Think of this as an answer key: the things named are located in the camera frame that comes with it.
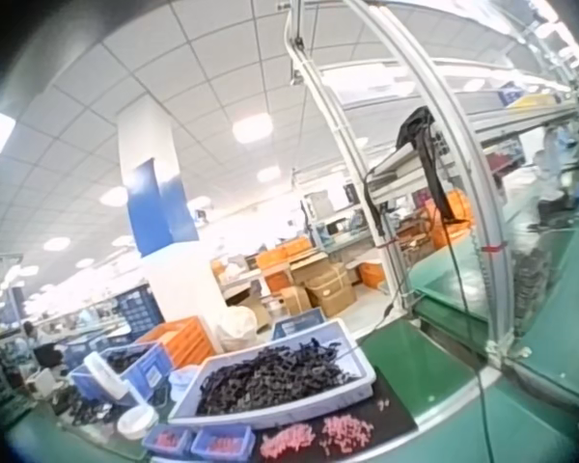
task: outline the orange crate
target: orange crate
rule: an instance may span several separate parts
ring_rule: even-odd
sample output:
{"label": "orange crate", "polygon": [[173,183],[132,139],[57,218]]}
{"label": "orange crate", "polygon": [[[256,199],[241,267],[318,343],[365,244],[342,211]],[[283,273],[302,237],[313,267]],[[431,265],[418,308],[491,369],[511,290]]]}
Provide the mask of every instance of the orange crate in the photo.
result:
{"label": "orange crate", "polygon": [[386,280],[384,268],[379,263],[361,263],[358,265],[358,273],[363,284],[373,289]]}
{"label": "orange crate", "polygon": [[296,256],[311,249],[311,241],[306,236],[300,236],[292,241],[288,241],[281,245],[286,250],[288,257]]}
{"label": "orange crate", "polygon": [[255,257],[255,261],[258,263],[258,267],[261,270],[283,263],[287,259],[288,253],[286,253],[285,248],[274,248],[271,249],[270,251],[264,251],[262,253],[259,253]]}
{"label": "orange crate", "polygon": [[284,287],[291,286],[290,277],[288,277],[286,272],[273,273],[272,275],[264,277],[264,279],[270,292],[279,292]]}
{"label": "orange crate", "polygon": [[174,368],[199,365],[215,355],[202,323],[197,316],[161,323],[136,342],[161,342],[174,364]]}

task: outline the worker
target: worker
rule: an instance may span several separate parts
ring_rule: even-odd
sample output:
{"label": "worker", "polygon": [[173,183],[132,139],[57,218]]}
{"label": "worker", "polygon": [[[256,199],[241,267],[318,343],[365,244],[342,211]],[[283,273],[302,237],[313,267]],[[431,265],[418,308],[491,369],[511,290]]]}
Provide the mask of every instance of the worker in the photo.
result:
{"label": "worker", "polygon": [[51,342],[49,336],[45,334],[43,331],[39,330],[29,320],[23,323],[23,331],[26,333],[26,336],[28,337],[28,340],[33,348]]}

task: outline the white ceiling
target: white ceiling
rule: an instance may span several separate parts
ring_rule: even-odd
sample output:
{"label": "white ceiling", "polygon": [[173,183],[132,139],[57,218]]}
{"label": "white ceiling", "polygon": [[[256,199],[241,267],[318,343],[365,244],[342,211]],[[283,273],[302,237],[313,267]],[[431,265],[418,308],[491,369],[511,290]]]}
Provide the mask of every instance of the white ceiling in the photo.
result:
{"label": "white ceiling", "polygon": [[[292,168],[339,157],[304,88],[289,86],[286,15],[275,4],[172,2],[98,43],[34,99],[0,155],[0,252],[22,253],[24,264],[41,267],[27,294],[60,283],[80,259],[102,259],[114,238],[129,233],[125,208],[98,198],[121,184],[116,115],[143,93],[172,116],[188,198],[207,195],[219,208],[238,208],[274,186],[256,182],[259,169],[278,164],[288,182]],[[434,57],[502,63],[507,45],[520,46],[465,18],[393,11]],[[320,65],[388,57],[345,8],[309,10],[304,36]],[[532,62],[517,65],[535,70]],[[376,106],[349,116],[358,136],[380,143],[394,140],[412,108]],[[272,116],[272,137],[238,144],[232,123],[260,112]],[[66,251],[42,250],[59,235],[72,240]]]}

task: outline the metal pole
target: metal pole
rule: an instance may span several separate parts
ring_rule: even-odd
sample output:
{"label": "metal pole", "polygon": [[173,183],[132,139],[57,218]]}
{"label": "metal pole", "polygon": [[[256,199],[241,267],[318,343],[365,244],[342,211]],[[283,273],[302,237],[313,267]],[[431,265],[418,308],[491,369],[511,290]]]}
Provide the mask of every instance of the metal pole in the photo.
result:
{"label": "metal pole", "polygon": [[512,264],[502,208],[481,145],[444,77],[391,11],[385,7],[368,6],[362,0],[344,0],[344,3],[392,55],[407,66],[459,167],[477,224],[482,265],[489,280],[484,282],[490,302],[487,352],[499,361],[513,339]]}
{"label": "metal pole", "polygon": [[[356,187],[356,194],[365,211],[365,217],[367,218],[373,241],[378,249],[390,293],[394,294],[397,291],[399,282],[402,283],[400,293],[402,295],[408,295],[410,292],[409,284],[405,278],[405,261],[400,251],[399,243],[395,236],[390,236],[386,233],[384,233],[384,236],[380,235],[380,231],[375,224],[372,212],[365,198],[364,185],[369,172],[367,159],[356,145],[356,137],[339,101],[326,91],[315,63],[307,56],[302,38],[293,35],[296,30],[299,30],[299,26],[294,26],[292,23],[295,17],[302,16],[301,12],[303,9],[302,0],[292,0],[291,10],[289,11],[288,22],[286,24],[286,49],[291,57],[295,70],[300,73],[300,77],[309,89],[317,108],[326,119],[326,123],[347,165],[349,175]],[[394,301],[396,308],[409,310],[409,305],[405,303],[403,298],[401,298],[400,304],[398,301],[399,299]]]}

